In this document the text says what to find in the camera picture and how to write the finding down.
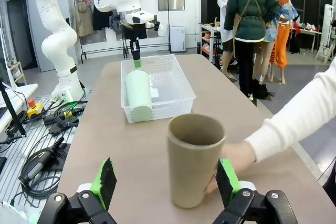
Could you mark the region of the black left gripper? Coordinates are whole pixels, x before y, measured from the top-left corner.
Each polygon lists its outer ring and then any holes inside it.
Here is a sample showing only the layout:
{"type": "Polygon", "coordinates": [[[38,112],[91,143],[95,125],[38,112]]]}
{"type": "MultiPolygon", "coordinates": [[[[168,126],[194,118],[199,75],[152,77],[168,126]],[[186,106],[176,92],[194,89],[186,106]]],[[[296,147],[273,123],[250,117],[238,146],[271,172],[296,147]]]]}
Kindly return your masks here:
{"type": "Polygon", "coordinates": [[[136,68],[141,67],[140,45],[138,39],[146,39],[146,26],[145,24],[133,25],[129,27],[122,26],[122,33],[125,39],[130,40],[130,48],[136,68]]]}

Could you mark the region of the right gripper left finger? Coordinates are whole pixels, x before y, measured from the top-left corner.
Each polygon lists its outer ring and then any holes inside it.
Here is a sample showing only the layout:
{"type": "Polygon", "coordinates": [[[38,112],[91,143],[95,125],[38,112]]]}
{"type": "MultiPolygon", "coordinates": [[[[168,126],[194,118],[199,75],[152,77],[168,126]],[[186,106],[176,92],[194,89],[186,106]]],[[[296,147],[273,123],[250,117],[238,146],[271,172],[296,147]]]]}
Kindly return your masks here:
{"type": "Polygon", "coordinates": [[[92,184],[80,185],[71,197],[63,193],[49,196],[37,222],[116,223],[108,212],[116,183],[112,161],[108,158],[92,184]]]}

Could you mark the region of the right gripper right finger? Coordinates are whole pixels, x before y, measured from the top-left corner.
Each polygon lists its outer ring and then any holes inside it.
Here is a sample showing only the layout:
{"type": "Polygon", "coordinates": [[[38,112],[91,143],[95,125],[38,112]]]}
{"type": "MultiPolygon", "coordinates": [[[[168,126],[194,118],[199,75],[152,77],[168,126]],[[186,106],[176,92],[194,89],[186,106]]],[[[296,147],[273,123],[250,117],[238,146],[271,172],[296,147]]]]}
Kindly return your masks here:
{"type": "Polygon", "coordinates": [[[242,187],[228,159],[219,158],[216,182],[224,210],[214,223],[297,223],[298,220],[281,190],[271,190],[265,195],[242,187]]]}

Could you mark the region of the person's bare hand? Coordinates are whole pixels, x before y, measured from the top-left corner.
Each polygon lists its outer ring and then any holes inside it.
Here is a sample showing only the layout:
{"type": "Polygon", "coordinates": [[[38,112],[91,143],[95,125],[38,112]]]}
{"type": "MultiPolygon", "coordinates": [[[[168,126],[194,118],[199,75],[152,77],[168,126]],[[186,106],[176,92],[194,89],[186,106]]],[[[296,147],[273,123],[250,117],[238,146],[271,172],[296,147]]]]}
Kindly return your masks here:
{"type": "Polygon", "coordinates": [[[224,143],[220,157],[229,159],[236,173],[240,174],[256,161],[256,155],[251,145],[241,143],[224,143]]]}

